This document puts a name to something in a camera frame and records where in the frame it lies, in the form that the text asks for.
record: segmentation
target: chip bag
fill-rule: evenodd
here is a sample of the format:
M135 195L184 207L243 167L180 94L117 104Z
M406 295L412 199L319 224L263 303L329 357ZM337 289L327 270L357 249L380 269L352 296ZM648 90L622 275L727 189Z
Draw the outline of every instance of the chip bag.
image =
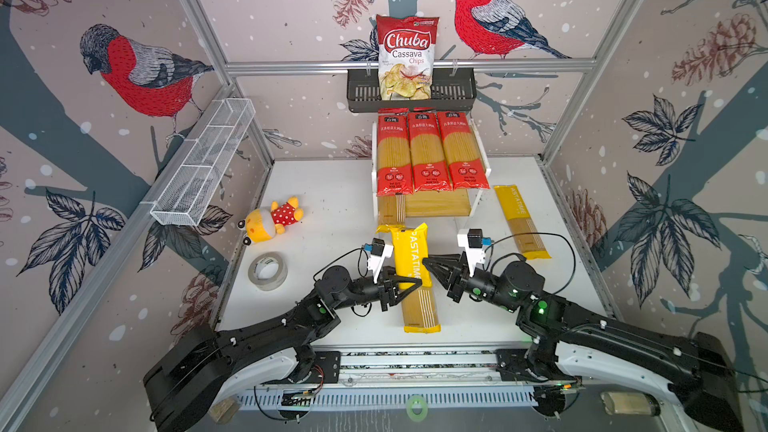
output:
M379 89L382 100L432 96L437 17L376 16L379 32Z

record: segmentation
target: bird wing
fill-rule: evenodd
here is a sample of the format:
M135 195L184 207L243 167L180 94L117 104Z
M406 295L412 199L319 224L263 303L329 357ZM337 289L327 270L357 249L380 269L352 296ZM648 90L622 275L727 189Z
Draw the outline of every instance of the bird wing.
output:
M471 12L484 29L503 35L525 18L525 11L511 0L491 0L473 7Z
M175 71L174 54L165 47L146 46L128 39L136 55L136 65L128 75L137 86L159 89L172 83Z

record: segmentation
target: stuffed toy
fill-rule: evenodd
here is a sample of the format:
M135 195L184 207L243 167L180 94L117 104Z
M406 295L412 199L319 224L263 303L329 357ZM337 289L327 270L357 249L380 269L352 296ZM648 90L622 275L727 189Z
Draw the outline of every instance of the stuffed toy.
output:
M244 220L239 221L237 227L246 231L243 244L251 245L284 234L286 226L297 223L303 216L304 211L299 208L299 199L291 197L280 207L277 202L272 202L269 210L266 207L257 208Z

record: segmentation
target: white shelf rack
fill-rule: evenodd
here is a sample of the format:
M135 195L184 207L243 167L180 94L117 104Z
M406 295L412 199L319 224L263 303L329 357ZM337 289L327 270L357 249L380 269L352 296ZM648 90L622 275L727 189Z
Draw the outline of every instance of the white shelf rack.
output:
M221 101L150 211L160 224L200 224L254 115L254 104L248 99Z

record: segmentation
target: black cable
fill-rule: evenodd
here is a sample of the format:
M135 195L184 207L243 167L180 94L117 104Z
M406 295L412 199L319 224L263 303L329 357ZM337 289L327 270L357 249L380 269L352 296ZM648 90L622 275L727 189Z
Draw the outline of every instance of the black cable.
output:
M486 250L486 251L487 251L489 248L491 249L491 255L489 255L489 256L488 256L488 262L490 262L490 261L491 261L491 256L493 256L493 246L494 246L494 245L496 245L496 244L498 244L499 242L501 242L501 241L503 241L503 240L506 240L506 239L508 239L508 238L512 238L512 237L515 237L515 236L517 236L517 235L554 235L555 237L560 237L560 238L562 238L563 240L565 240L565 243L566 243L566 244L568 244L568 248L570 248L570 249L571 249L571 256L573 257L573 264L574 264L574 266L573 266L573 269L571 270L571 277L569 277L569 278L568 278L568 282L566 282L566 283L565 283L565 285L563 285L562 287L560 287L560 288L559 288L557 291L555 291L555 292L552 292L552 293L546 293L546 294L544 295L544 297L549 297L549 296L551 296L551 295L557 295L557 294L559 294L560 292L562 292L563 290L565 290L565 288L571 284L571 282L572 282L572 281L573 281L573 279L574 279L574 276L576 275L576 252L574 251L574 248L573 248L573 246L571 245L571 242L570 242L570 241L569 241L569 240L568 240L568 239L567 239L567 238L566 238L564 235L555 234L555 233L552 233L552 232L520 232L519 234L512 234L512 235L508 235L508 236L506 236L506 237L504 237L504 238L500 238L499 240L495 241L493 244L491 244L491 245L489 245L489 246L487 246L487 247L485 248L485 250ZM494 263L493 263L493 265L491 266L491 273L493 273L493 268L494 268L494 266L496 265L496 263L497 263L498 261L502 260L503 258L509 257L510 255L514 255L515 253L513 253L513 254L506 254L506 255L504 255L503 257L500 257L500 258L498 258L498 259L496 260L496 262L494 262Z
M371 309L373 309L373 302L369 302L369 303L368 303L368 312L365 312L364 314L360 315L360 314L358 314L357 312L355 312L355 306L353 305L353 306L352 306L352 313L353 313L354 315L357 315L358 317L367 317L367 316L368 316L368 314L370 314L370 313L371 313Z
M349 254L351 254L351 253L353 253L353 252L359 251L359 250L363 250L363 247L354 248L354 249L350 250L348 253L346 253L346 254L344 254L344 255L341 255L341 256L339 256L339 257L336 257L336 258L334 258L334 259L333 259L333 260L332 260L332 261L331 261L331 262L330 262L328 265L326 265L325 267L323 267L321 270L319 270L319 271L315 272L315 274L312 276L312 280L314 280L315 282L317 282L317 275L318 275L319 273L321 273L322 271L326 270L328 267L330 267L331 265L333 265L333 264L334 264L334 263L336 263L337 261L339 261L339 260L343 259L343 258L344 258L344 257L346 257L347 255L349 255Z
M276 417L272 417L271 415L267 415L266 412L264 412L264 409L261 408L261 404L259 404L259 398L256 396L256 386L254 386L254 402L256 402L256 407L259 408L262 414L264 414L264 417L272 420L277 420L278 422L283 422L285 424L288 424L288 420L285 418L278 419Z

